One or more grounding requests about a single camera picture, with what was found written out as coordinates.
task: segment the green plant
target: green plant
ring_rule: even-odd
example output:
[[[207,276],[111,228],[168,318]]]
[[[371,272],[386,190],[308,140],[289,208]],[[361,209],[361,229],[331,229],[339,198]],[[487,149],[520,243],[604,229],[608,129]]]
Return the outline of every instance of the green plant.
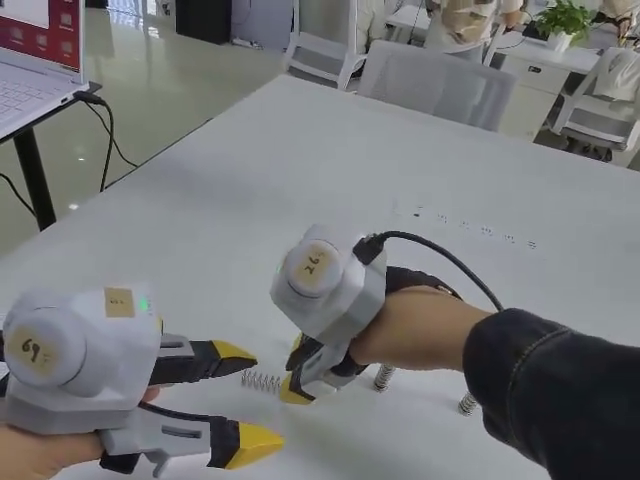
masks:
[[[536,16],[536,28],[543,35],[566,33],[573,35],[573,41],[588,36],[591,20],[595,12],[583,6],[576,6],[571,0],[557,0],[557,3]]]

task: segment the tiled floor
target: tiled floor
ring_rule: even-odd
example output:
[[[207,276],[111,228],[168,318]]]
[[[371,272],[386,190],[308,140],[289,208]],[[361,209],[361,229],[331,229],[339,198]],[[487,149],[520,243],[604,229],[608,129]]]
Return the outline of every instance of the tiled floor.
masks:
[[[280,73],[277,53],[216,46],[181,37],[155,14],[154,0],[111,0],[109,12],[87,9],[89,79],[116,118],[116,138],[139,163]],[[36,129],[58,216],[94,196],[108,136],[82,105]],[[130,167],[117,156],[110,178]],[[21,192],[24,182],[12,143],[0,146],[0,172]],[[37,233],[30,214],[0,180],[0,255]]]

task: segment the red screen display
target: red screen display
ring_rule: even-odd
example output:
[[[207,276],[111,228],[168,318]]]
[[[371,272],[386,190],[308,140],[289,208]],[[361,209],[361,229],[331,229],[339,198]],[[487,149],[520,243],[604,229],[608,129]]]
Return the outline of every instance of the red screen display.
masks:
[[[0,47],[80,71],[80,8],[84,0],[49,0],[49,28],[2,16]]]

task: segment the dark jacket sleeve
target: dark jacket sleeve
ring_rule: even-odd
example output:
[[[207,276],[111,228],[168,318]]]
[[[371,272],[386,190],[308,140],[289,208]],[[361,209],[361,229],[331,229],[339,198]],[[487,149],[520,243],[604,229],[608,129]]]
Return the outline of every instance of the dark jacket sleeve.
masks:
[[[640,349],[509,309],[472,329],[464,373],[487,431],[554,480],[640,475]]]

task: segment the laptop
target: laptop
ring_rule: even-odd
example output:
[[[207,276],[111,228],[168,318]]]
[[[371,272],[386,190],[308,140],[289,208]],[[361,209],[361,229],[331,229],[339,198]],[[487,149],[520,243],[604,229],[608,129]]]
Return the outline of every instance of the laptop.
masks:
[[[0,0],[0,138],[88,90],[84,0]]]

